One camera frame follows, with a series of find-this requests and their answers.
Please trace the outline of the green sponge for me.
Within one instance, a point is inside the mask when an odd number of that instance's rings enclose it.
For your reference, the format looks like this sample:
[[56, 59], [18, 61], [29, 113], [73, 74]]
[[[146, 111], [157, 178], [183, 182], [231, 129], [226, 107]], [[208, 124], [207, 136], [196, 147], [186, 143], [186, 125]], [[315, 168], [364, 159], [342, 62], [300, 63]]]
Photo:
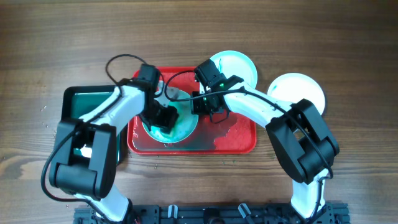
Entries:
[[171, 133], [165, 133], [162, 131], [161, 128], [152, 126], [151, 130], [149, 131], [149, 135], [154, 138], [156, 141], [162, 142], [170, 142], [173, 138]]

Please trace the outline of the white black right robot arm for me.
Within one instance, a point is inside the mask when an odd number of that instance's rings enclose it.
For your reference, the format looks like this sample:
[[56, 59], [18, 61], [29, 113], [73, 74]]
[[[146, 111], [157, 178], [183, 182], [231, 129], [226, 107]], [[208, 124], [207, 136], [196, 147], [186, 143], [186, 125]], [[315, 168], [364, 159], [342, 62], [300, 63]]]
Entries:
[[198, 100], [214, 103], [264, 127], [280, 166], [293, 181], [291, 207], [313, 222], [325, 206], [324, 183], [340, 147], [322, 114], [325, 94], [312, 78], [301, 73], [277, 77], [267, 93], [249, 77], [196, 75]]

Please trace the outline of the white plate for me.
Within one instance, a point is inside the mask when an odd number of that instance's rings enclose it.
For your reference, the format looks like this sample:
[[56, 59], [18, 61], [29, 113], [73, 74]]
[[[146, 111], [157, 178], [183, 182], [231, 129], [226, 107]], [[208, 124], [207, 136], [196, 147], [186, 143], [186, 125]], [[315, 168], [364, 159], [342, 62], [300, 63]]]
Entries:
[[270, 84], [267, 95], [292, 103], [298, 103], [302, 99], [309, 100], [321, 115], [326, 108], [326, 97], [321, 86], [302, 73], [286, 73], [277, 77]]
[[226, 79], [236, 76], [243, 79], [246, 86], [255, 89], [257, 86], [258, 74], [254, 62], [245, 54], [235, 50], [225, 50], [218, 52], [201, 65], [214, 65], [219, 73], [222, 73]]
[[[177, 122], [170, 132], [173, 136], [172, 140], [170, 142], [159, 142], [166, 144], [180, 142], [189, 137], [195, 130], [198, 123], [198, 116], [192, 114], [190, 102], [183, 101], [184, 98], [188, 98], [189, 96], [190, 95], [183, 90], [170, 87], [167, 89], [166, 93], [161, 93], [160, 96], [156, 98], [163, 106], [174, 106], [179, 114]], [[149, 129], [143, 122], [142, 124], [146, 133], [149, 135]]]

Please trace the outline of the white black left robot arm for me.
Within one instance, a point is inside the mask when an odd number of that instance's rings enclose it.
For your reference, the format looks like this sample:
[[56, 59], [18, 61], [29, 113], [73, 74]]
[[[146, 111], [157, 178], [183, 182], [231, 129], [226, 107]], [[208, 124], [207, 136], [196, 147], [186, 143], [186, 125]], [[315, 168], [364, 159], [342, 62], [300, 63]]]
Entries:
[[143, 118], [148, 128], [170, 130], [175, 126], [177, 110], [170, 102], [179, 97], [180, 91], [159, 87], [158, 81], [125, 78], [93, 111], [59, 122], [54, 149], [41, 176], [41, 187], [47, 197], [87, 204], [91, 208], [91, 222], [141, 222], [131, 199], [114, 184], [116, 138], [135, 116]]

